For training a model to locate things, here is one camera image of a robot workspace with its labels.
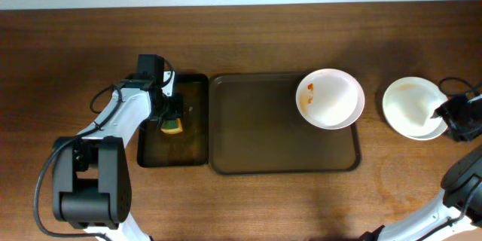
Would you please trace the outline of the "yellow green sponge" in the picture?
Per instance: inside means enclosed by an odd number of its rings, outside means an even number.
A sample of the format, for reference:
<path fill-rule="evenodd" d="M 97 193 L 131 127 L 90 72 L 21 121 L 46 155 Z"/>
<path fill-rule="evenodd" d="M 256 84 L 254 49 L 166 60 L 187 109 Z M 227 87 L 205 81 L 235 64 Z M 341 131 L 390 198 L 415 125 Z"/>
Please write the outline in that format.
<path fill-rule="evenodd" d="M 183 132 L 182 122 L 180 118 L 176 118 L 175 120 L 165 120 L 161 126 L 160 130 L 169 135 L 174 135 Z"/>

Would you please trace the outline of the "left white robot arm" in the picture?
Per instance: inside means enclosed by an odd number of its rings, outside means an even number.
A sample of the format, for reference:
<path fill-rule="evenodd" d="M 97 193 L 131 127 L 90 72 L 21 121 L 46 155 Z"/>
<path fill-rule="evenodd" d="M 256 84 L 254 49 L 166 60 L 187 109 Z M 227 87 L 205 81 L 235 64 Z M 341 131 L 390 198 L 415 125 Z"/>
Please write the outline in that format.
<path fill-rule="evenodd" d="M 172 65 L 141 54 L 135 73 L 108 87 L 111 100 L 76 136 L 60 137 L 47 162 L 53 167 L 52 209 L 74 238 L 150 240 L 130 212 L 132 187 L 125 147 L 146 121 L 181 116 Z"/>

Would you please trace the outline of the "white plate ketchup front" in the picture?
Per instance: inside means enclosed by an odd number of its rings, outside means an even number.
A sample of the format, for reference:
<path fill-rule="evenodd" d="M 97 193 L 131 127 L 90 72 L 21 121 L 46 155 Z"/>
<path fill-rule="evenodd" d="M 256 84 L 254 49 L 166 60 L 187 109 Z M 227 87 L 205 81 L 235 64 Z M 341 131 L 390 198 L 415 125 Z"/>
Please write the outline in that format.
<path fill-rule="evenodd" d="M 434 110 L 448 101 L 438 87 L 424 78 L 405 77 L 391 83 L 382 99 L 386 121 L 391 126 L 423 130 L 443 122 L 441 117 L 431 119 Z"/>

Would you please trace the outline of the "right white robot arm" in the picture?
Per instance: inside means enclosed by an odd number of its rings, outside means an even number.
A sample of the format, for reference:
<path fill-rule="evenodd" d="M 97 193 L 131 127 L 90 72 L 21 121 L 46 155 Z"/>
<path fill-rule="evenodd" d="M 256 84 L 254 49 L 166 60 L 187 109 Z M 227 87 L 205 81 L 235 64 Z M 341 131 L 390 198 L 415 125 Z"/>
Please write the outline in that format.
<path fill-rule="evenodd" d="M 443 118 L 456 139 L 471 138 L 469 128 L 481 120 L 481 95 L 455 96 L 436 108 L 432 117 Z M 480 227 L 481 147 L 477 147 L 450 167 L 436 198 L 403 221 L 364 233 L 360 240 L 444 240 Z"/>

